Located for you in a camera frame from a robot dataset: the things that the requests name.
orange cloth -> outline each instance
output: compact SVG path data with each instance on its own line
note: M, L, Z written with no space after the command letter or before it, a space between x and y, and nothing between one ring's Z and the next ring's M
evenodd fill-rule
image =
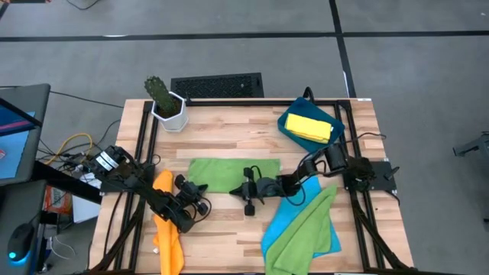
M173 174L169 170L161 172L154 181L153 188L171 193ZM176 226L170 220L165 222L157 215L153 220L158 230L153 243L160 250L161 275L178 275L183 268L183 251Z

blue tray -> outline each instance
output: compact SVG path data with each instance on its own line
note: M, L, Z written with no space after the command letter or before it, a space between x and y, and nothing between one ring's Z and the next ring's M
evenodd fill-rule
M292 134L289 130L285 128L285 121L287 120L287 116L289 113L328 122L333 127L329 142L327 144L321 144L315 141L308 141L307 139L303 139L296 136L295 134ZM328 144L334 143L336 139L340 136L340 134L342 134L345 130L345 126L339 120L333 118L331 115L326 114L323 110L318 108L318 106L314 105L312 102L306 100L303 97L297 98L296 101L292 103L292 105L283 113L283 115L278 118L277 124L279 131L284 133L287 137L295 141L298 145L300 145L302 148L306 149L310 153L315 152L319 148L322 148Z

potted plant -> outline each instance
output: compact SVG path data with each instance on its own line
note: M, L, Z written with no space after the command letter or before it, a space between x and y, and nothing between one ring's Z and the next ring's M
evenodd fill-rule
M174 92L169 92L163 80L157 76L146 79L144 88L154 100L151 114L160 121L165 131L182 131L189 122L185 99Z

white pot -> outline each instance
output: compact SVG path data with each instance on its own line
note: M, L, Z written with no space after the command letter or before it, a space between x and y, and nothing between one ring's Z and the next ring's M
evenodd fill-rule
M189 117L186 115L186 105L185 105L185 99L180 97L174 92L169 92L175 99L178 99L180 102L182 102L182 107L180 109L180 113L178 115L174 115L171 118L162 118L160 115L157 113L157 104L156 102L153 102L153 108L151 109L151 114L155 118L158 118L160 121L161 125L163 125L163 128L165 131L168 132L181 132L185 125L189 123Z

yellow sponge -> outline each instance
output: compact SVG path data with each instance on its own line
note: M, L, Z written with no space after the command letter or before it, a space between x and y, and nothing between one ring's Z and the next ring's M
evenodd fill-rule
M328 143L331 136L331 125L328 122L291 113L287 116L285 128L298 137L324 144Z

